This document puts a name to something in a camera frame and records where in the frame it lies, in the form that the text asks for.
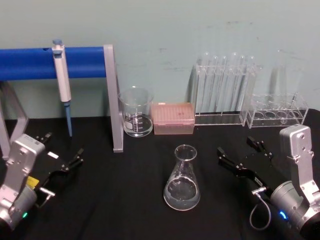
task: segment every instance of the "test tube rack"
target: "test tube rack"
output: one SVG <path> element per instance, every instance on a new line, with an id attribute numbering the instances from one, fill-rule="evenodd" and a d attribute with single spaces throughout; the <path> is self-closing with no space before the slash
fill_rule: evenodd
<path id="1" fill-rule="evenodd" d="M 191 73 L 195 125 L 242 125 L 251 104 L 257 67 L 253 56 L 236 52 L 200 57 Z"/>
<path id="2" fill-rule="evenodd" d="M 308 109 L 298 93 L 254 94 L 246 121 L 249 128 L 302 125 Z"/>

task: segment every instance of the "black table surface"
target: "black table surface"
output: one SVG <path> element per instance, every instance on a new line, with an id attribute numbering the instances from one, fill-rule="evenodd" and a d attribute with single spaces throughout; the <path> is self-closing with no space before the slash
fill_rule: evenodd
<path id="1" fill-rule="evenodd" d="M 311 128 L 313 175 L 320 186 L 320 112 L 309 110 L 305 125 Z M 7 123 L 12 129 L 13 123 Z M 248 129 L 240 125 L 196 126 L 192 135 L 124 135 L 124 152 L 113 153 L 108 117 L 73 118 L 69 139 L 65 119 L 32 119 L 26 134 L 35 137 L 53 132 L 48 148 L 69 160 L 84 146 L 84 164 L 65 179 L 56 196 L 41 209 L 32 209 L 7 240 L 299 240 L 272 209 L 265 231 L 249 225 L 251 209 L 259 201 L 250 184 L 218 165 L 217 147 L 241 159 L 254 150 L 247 136 L 263 140 L 274 153 L 273 164 L 290 176 L 288 163 L 280 155 L 281 127 Z M 176 163 L 178 145 L 196 147 L 193 163 L 201 198 L 189 211 L 166 205 L 163 189 Z M 254 221 L 266 222 L 261 207 Z"/>

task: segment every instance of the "cable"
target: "cable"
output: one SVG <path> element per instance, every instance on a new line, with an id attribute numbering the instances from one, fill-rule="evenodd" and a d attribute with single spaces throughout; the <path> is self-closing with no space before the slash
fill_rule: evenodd
<path id="1" fill-rule="evenodd" d="M 51 195 L 46 196 L 44 202 L 43 202 L 41 205 L 39 205 L 39 204 L 36 203 L 35 206 L 36 206 L 38 209 L 42 208 L 42 207 L 48 202 L 48 200 L 49 200 L 50 198 L 51 198 Z"/>
<path id="2" fill-rule="evenodd" d="M 254 206 L 254 208 L 252 209 L 251 213 L 250 213 L 249 223 L 250 223 L 250 226 L 253 229 L 255 229 L 257 231 L 263 231 L 263 230 L 267 229 L 267 227 L 269 227 L 269 225 L 270 225 L 270 222 L 271 222 L 271 211 L 270 211 L 270 208 L 269 208 L 268 204 L 261 198 L 261 196 L 258 193 L 256 193 L 255 195 L 260 199 L 260 201 L 265 205 L 266 209 L 268 210 L 268 222 L 266 223 L 266 225 L 264 227 L 255 227 L 253 225 L 252 216 L 253 216 L 255 210 L 257 209 L 258 204 L 256 204 Z"/>

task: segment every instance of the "pipette stand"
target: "pipette stand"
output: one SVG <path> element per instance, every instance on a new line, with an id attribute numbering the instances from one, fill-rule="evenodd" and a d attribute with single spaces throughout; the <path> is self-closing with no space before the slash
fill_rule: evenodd
<path id="1" fill-rule="evenodd" d="M 116 59 L 114 46 L 107 44 L 103 46 L 106 85 L 108 90 L 108 100 L 110 106 L 111 128 L 113 138 L 113 152 L 122 153 L 124 151 L 124 127 L 122 124 L 122 111 L 119 103 L 119 84 L 117 78 Z"/>
<path id="2" fill-rule="evenodd" d="M 17 116 L 16 125 L 11 134 L 11 137 L 9 137 L 7 126 L 5 123 L 4 112 L 2 109 L 2 101 L 0 100 L 0 147 L 2 151 L 2 158 L 6 161 L 9 157 L 12 142 L 14 142 L 25 132 L 29 118 L 22 108 L 15 91 L 12 89 L 8 82 L 0 82 L 0 91 L 3 94 L 3 97 L 7 98 Z"/>
<path id="3" fill-rule="evenodd" d="M 118 100 L 118 79 L 115 53 L 112 44 L 96 47 L 66 47 L 69 78 L 106 78 L 108 102 L 113 137 L 113 152 L 121 153 L 124 149 L 124 130 L 121 121 L 121 109 Z M 11 80 L 56 79 L 56 69 L 51 48 L 0 49 L 0 83 Z M 13 102 L 18 110 L 18 124 L 10 141 L 26 128 L 28 118 L 18 101 Z M 8 132 L 5 128 L 3 112 L 0 112 L 0 145 L 3 155 L 9 153 Z"/>

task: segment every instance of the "light blue wall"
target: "light blue wall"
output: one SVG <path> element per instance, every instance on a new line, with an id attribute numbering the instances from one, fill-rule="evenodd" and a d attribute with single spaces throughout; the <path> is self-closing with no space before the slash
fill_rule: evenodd
<path id="1" fill-rule="evenodd" d="M 192 65 L 204 52 L 254 55 L 263 71 L 256 93 L 267 93 L 277 50 L 301 66 L 298 87 L 320 109 L 318 0 L 3 0 L 0 48 L 114 44 L 120 88 L 150 86 L 156 101 L 184 100 Z M 104 114 L 105 80 L 72 79 L 72 116 Z M 55 80 L 12 83 L 31 118 L 63 116 Z"/>

